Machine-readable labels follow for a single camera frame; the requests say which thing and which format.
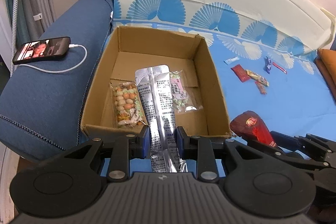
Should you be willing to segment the red coffee snack pouch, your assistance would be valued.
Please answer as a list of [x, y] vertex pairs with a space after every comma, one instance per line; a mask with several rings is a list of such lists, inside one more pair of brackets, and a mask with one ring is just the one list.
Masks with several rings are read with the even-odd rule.
[[245, 111], [230, 123], [230, 129], [245, 140], [256, 140], [270, 147], [277, 147], [266, 124], [254, 111]]

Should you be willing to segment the small red orange snack stick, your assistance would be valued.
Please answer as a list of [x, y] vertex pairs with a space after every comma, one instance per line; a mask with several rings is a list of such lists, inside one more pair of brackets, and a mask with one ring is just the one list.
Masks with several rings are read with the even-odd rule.
[[256, 84], [256, 86], [257, 86], [257, 88], [258, 88], [260, 94], [262, 94], [262, 95], [266, 95], [266, 94], [267, 94], [266, 89], [265, 89], [265, 87], [264, 87], [263, 84], [261, 84], [261, 83], [258, 82], [258, 81], [255, 81], [255, 84]]

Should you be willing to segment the silver printed snack pouch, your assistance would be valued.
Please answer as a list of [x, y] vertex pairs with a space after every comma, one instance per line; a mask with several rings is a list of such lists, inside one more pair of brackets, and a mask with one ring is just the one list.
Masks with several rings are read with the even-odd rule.
[[150, 128], [150, 159], [153, 172], [187, 172], [175, 141], [175, 112], [167, 65], [139, 69], [135, 72], [142, 108]]

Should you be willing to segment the yellow snack bar wrapper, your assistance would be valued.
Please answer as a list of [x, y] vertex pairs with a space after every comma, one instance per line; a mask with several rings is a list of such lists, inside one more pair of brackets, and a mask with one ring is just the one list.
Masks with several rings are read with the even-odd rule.
[[250, 78], [261, 83], [262, 85], [267, 86], [267, 87], [269, 86], [269, 82], [266, 80], [266, 78], [262, 77], [261, 75], [258, 75], [257, 73], [254, 73], [253, 71], [248, 70], [248, 69], [246, 70], [246, 73]]

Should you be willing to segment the red square snack packet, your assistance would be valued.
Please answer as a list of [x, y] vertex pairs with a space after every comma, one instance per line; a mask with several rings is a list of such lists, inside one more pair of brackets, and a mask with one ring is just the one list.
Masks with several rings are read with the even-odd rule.
[[250, 79], [246, 70], [243, 69], [243, 67], [240, 64], [235, 65], [234, 67], [231, 68], [231, 70], [235, 73], [235, 75], [239, 78], [239, 80], [242, 83], [244, 83], [244, 82], [246, 82]]

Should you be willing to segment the purple candy bar wrapper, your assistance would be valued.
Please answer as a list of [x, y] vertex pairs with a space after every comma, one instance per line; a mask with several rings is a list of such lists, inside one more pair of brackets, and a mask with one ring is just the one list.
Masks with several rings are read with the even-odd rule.
[[266, 73], [270, 73], [271, 68], [272, 68], [272, 60], [269, 57], [265, 57], [265, 67], [264, 70], [266, 71]]

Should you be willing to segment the light blue snack bar wrapper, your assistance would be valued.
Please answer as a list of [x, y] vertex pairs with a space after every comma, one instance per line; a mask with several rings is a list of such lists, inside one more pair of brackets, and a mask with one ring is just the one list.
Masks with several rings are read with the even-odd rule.
[[236, 61], [239, 61], [239, 60], [240, 60], [240, 58], [238, 56], [235, 56], [235, 57], [232, 57], [230, 59], [224, 60], [224, 63], [227, 64], [227, 65], [230, 65], [230, 64], [232, 64]]

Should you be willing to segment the clear bag of colourful nuts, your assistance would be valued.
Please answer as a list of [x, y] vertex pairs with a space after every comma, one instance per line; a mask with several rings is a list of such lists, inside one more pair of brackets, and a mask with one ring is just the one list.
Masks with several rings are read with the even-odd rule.
[[146, 124], [145, 114], [134, 81], [111, 80], [110, 92], [117, 127], [138, 127]]

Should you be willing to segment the clear pink label candy bag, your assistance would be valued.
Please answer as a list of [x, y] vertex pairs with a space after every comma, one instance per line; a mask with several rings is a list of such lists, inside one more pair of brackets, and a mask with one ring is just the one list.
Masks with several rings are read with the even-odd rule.
[[170, 72], [170, 86], [176, 114], [202, 110], [203, 106], [201, 100], [197, 98], [197, 90], [193, 87], [187, 87], [184, 71]]

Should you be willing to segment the thin red snack stick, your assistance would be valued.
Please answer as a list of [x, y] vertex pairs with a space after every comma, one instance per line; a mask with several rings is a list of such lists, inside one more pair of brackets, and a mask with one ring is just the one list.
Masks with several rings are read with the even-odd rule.
[[284, 68], [281, 67], [280, 65], [276, 64], [274, 61], [272, 61], [272, 65], [273, 65], [274, 67], [276, 67], [277, 69], [279, 69], [280, 71], [282, 71], [283, 73], [285, 73], [285, 74], [288, 73], [286, 69], [284, 69]]

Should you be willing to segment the orange cushion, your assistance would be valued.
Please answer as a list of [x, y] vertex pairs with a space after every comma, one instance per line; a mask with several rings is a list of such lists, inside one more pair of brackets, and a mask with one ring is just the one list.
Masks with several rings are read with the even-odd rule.
[[315, 65], [325, 79], [329, 90], [336, 100], [336, 52], [333, 50], [319, 49], [315, 58]]

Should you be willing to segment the blue fabric sofa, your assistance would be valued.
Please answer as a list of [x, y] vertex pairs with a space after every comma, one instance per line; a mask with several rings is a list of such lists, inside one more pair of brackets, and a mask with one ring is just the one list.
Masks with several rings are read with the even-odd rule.
[[85, 141], [80, 129], [87, 94], [111, 34], [113, 0], [78, 0], [42, 34], [68, 36], [60, 60], [18, 67], [1, 94], [1, 142], [39, 162]]

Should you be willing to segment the brown cardboard box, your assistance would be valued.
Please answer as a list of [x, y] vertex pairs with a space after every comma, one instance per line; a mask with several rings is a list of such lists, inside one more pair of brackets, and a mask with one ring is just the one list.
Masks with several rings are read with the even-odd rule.
[[111, 82], [135, 79], [135, 71], [167, 65], [183, 71], [183, 84], [201, 110], [178, 114], [177, 126], [189, 136], [231, 137], [230, 119], [219, 76], [205, 38], [154, 28], [119, 26], [98, 63], [80, 122], [88, 137], [122, 132], [113, 109]]

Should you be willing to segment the blue white patterned sofa cover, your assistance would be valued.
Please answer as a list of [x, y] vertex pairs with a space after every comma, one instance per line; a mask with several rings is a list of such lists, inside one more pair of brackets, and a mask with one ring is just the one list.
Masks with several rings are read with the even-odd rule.
[[[198, 34], [213, 57], [230, 118], [255, 111], [269, 129], [290, 136], [335, 139], [335, 101], [314, 63], [335, 35], [334, 19], [308, 0], [115, 0], [116, 25]], [[230, 65], [224, 60], [238, 56]], [[265, 57], [272, 65], [266, 73]], [[266, 78], [242, 83], [240, 64]]]

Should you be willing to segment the black smartphone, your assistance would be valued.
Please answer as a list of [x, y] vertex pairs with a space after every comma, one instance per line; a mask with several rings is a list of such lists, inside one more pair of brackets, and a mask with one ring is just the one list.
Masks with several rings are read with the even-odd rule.
[[21, 45], [13, 57], [13, 64], [27, 64], [62, 58], [69, 50], [70, 37], [50, 38]]

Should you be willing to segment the white window frame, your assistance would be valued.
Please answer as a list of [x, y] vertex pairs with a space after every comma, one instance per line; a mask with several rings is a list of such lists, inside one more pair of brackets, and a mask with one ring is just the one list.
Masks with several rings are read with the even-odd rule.
[[1, 0], [1, 57], [10, 71], [13, 73], [12, 64], [12, 30], [8, 11], [7, 0]]

